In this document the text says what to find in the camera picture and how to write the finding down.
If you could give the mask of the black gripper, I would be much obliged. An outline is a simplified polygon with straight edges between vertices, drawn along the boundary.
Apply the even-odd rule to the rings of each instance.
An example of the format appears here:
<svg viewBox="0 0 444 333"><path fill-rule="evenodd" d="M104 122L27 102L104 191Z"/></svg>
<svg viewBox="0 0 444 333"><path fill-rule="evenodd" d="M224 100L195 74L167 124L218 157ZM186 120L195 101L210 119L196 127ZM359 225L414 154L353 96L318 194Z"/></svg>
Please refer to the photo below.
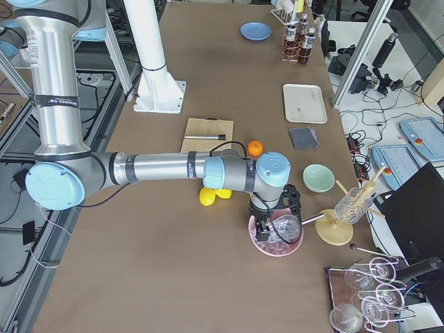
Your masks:
<svg viewBox="0 0 444 333"><path fill-rule="evenodd" d="M266 224L270 218L270 215L274 211L280 211L284 209L290 209L292 215L296 216L301 220L301 203L300 203L300 193L296 187L292 184L287 184L283 187L282 193L279 198L275 200L261 200L256 196L256 193L250 195L250 200L248 204L248 209L250 213L258 220L261 221L257 224L257 241L265 242L268 241L270 236L270 228Z"/></svg>

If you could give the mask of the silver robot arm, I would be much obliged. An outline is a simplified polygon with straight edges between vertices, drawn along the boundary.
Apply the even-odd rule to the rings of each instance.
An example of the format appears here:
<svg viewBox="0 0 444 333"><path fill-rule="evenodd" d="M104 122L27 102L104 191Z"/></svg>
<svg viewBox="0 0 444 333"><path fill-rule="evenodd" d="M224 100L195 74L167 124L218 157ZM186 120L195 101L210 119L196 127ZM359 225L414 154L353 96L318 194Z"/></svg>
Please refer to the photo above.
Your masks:
<svg viewBox="0 0 444 333"><path fill-rule="evenodd" d="M145 180L203 180L207 188L250 194L256 238L277 232L276 215L300 216L300 195L289 183L291 165L280 153L249 159L231 149L126 155L95 153L83 139L74 40L106 38L104 1L13 1L26 34L40 128L35 165L26 176L31 198L49 210L66 210L113 185Z"/></svg>

